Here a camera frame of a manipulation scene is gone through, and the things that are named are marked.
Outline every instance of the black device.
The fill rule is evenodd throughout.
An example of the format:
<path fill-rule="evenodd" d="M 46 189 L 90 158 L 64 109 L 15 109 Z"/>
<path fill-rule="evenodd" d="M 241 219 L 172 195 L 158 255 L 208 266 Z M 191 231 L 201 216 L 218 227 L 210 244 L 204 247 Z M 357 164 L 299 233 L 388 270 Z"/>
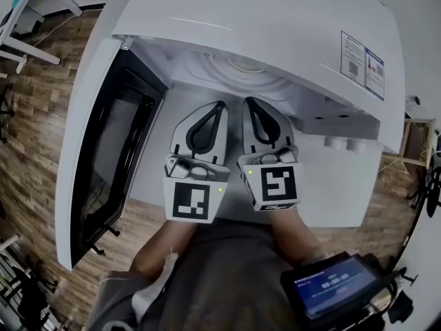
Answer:
<path fill-rule="evenodd" d="M 393 275 L 378 274 L 363 258 L 343 252 L 282 273 L 280 282 L 303 330 L 346 330 L 366 320 L 367 306 Z"/>

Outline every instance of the person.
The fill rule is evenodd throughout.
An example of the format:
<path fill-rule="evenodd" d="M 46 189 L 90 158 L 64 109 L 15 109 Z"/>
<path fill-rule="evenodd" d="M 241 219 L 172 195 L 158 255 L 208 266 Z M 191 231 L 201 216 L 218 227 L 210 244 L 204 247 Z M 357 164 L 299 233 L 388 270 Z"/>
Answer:
<path fill-rule="evenodd" d="M 325 253 L 295 209 L 269 218 L 271 225 L 166 221 L 128 272 L 101 282 L 87 330 L 295 330 L 280 275 Z M 179 255 L 172 272 L 171 251 Z M 139 293 L 150 299 L 141 315 Z"/>

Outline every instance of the gray surface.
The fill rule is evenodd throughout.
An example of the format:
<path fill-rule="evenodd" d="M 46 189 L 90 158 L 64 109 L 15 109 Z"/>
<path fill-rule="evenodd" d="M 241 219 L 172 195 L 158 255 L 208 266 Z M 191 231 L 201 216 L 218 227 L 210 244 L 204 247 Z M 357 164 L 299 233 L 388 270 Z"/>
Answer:
<path fill-rule="evenodd" d="M 130 197 L 164 206 L 162 178 L 176 124 L 204 104 L 223 100 L 229 108 L 229 136 L 225 166 L 229 184 L 217 217 L 267 223 L 266 212 L 254 212 L 236 166 L 243 154 L 241 112 L 243 98 L 224 92 L 175 85 L 165 100 L 149 135 L 136 170 Z M 309 226 L 357 227 L 362 223 L 376 180 L 382 146 L 367 141 L 364 154 L 323 146 L 323 137 L 294 131 L 298 160 L 304 166 L 303 200 L 299 213 Z"/>

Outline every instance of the person's right arm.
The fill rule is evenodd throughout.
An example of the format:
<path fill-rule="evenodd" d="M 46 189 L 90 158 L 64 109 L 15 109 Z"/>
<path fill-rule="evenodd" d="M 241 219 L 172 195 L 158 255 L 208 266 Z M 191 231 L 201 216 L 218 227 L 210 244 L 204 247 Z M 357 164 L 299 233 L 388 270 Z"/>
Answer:
<path fill-rule="evenodd" d="M 296 208 L 269 213 L 277 245 L 290 265 L 312 263 L 325 258 L 317 237 L 303 223 Z"/>

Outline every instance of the blue screen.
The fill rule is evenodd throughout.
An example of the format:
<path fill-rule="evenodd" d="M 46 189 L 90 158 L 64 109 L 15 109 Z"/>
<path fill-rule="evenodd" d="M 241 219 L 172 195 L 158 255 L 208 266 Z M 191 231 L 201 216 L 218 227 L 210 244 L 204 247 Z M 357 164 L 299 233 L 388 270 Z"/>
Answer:
<path fill-rule="evenodd" d="M 312 276 L 294 281 L 294 286 L 310 317 L 319 317 L 327 308 L 344 301 L 376 280 L 355 257 Z"/>

